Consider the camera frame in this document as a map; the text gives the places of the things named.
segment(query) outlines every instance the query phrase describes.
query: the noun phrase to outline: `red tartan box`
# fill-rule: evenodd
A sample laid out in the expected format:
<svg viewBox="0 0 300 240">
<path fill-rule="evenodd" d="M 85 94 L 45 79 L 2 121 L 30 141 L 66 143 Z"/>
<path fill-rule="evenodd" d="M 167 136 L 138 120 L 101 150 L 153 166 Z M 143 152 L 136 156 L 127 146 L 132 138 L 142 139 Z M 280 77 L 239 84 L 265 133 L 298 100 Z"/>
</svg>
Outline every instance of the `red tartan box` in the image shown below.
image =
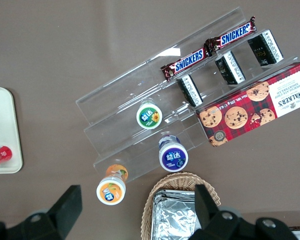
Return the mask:
<svg viewBox="0 0 300 240">
<path fill-rule="evenodd" d="M 217 147 L 300 108 L 300 62 L 220 98 L 197 111 Z"/>
</svg>

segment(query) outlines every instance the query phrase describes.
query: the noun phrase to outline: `cookie image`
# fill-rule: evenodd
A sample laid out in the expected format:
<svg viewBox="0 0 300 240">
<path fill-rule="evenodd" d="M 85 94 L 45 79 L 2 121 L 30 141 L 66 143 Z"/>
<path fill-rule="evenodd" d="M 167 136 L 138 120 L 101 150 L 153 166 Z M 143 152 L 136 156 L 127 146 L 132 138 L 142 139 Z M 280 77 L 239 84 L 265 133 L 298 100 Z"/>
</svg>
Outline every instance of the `cookie image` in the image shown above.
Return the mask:
<svg viewBox="0 0 300 240">
<path fill-rule="evenodd" d="M 238 106 L 230 108 L 224 116 L 225 124 L 231 129 L 243 127 L 248 121 L 246 111 Z"/>
<path fill-rule="evenodd" d="M 222 141 L 217 141 L 215 140 L 214 136 L 209 138 L 209 142 L 212 144 L 212 146 L 217 147 L 220 146 L 224 143 L 226 143 L 228 141 L 228 139 L 226 139 L 226 137 L 222 140 Z"/>
<path fill-rule="evenodd" d="M 216 106 L 213 106 L 201 112 L 200 119 L 205 127 L 213 128 L 221 122 L 222 113 Z"/>
<path fill-rule="evenodd" d="M 264 125 L 272 120 L 275 119 L 275 115 L 274 115 L 274 112 L 271 110 L 271 109 L 262 109 L 260 111 L 260 115 L 261 115 L 261 122 L 260 122 L 260 125 Z"/>
<path fill-rule="evenodd" d="M 249 99 L 252 101 L 262 101 L 269 95 L 269 84 L 265 81 L 246 91 Z"/>
<path fill-rule="evenodd" d="M 260 119 L 261 117 L 258 114 L 253 114 L 251 118 L 251 122 L 255 122 L 256 120 Z"/>
</svg>

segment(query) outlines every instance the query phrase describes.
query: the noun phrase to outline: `clear acrylic shelf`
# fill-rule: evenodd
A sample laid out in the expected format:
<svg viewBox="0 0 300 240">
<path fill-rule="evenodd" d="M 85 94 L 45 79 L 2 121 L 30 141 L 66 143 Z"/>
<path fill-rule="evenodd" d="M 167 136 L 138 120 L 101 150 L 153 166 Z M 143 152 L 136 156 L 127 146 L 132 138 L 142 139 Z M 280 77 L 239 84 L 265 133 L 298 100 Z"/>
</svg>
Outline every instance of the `clear acrylic shelf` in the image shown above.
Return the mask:
<svg viewBox="0 0 300 240">
<path fill-rule="evenodd" d="M 189 55 L 203 47 L 206 39 L 220 36 L 245 21 L 242 9 L 236 8 L 166 51 L 77 100 L 78 107 L 89 123 L 84 132 L 98 153 L 94 167 L 100 176 L 105 174 L 110 165 L 117 163 L 127 168 L 128 181 L 157 168 L 160 166 L 158 142 L 167 133 L 178 136 L 188 151 L 207 142 L 195 114 L 196 109 L 296 60 L 294 57 L 285 58 L 277 64 L 260 67 L 247 43 L 254 36 L 252 34 L 174 76 L 171 81 L 165 80 L 160 69 L 162 66 Z M 169 50 L 173 50 L 173 54 L 177 52 L 178 55 L 170 56 L 167 53 Z M 215 59 L 227 51 L 233 52 L 246 78 L 246 81 L 235 87 L 226 84 L 215 64 Z M 186 102 L 176 84 L 176 79 L 187 74 L 191 75 L 203 98 L 203 104 L 196 108 Z M 155 102 L 163 114 L 162 123 L 155 129 L 143 129 L 136 121 L 136 112 L 141 102 L 148 98 Z"/>
</svg>

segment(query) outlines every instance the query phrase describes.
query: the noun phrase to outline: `aluminum foil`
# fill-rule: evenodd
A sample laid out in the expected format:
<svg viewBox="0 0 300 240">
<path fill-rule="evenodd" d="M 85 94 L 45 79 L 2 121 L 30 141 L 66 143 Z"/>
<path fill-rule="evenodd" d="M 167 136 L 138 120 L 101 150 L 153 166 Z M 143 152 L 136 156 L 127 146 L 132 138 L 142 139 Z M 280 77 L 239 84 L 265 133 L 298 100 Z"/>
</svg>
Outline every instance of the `aluminum foil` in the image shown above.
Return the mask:
<svg viewBox="0 0 300 240">
<path fill-rule="evenodd" d="M 200 228 L 193 191 L 161 190 L 155 194 L 152 240 L 188 240 Z"/>
</svg>

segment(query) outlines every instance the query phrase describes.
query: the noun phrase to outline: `white label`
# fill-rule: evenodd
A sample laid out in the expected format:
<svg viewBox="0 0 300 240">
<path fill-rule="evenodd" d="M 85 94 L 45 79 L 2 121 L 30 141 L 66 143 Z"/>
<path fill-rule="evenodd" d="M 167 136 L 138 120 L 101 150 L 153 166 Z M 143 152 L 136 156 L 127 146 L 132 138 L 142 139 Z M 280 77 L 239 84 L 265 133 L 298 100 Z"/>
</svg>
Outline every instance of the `white label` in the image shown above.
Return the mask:
<svg viewBox="0 0 300 240">
<path fill-rule="evenodd" d="M 300 71 L 269 86 L 277 117 L 300 108 Z"/>
<path fill-rule="evenodd" d="M 199 106 L 203 101 L 201 100 L 200 94 L 197 92 L 191 78 L 189 75 L 182 78 L 185 88 L 189 91 L 190 97 L 192 98 L 194 104 Z"/>
<path fill-rule="evenodd" d="M 278 45 L 275 43 L 275 40 L 274 40 L 270 30 L 265 31 L 262 35 L 263 35 L 267 45 L 269 46 L 270 51 L 272 52 L 276 62 L 281 61 L 283 59 L 283 56 L 279 50 Z"/>
<path fill-rule="evenodd" d="M 238 64 L 236 64 L 235 59 L 232 56 L 230 51 L 224 55 L 224 59 L 228 63 L 228 66 L 229 66 L 236 82 L 238 84 L 243 82 L 245 80 L 243 73 L 240 71 L 239 66 L 238 66 Z"/>
</svg>

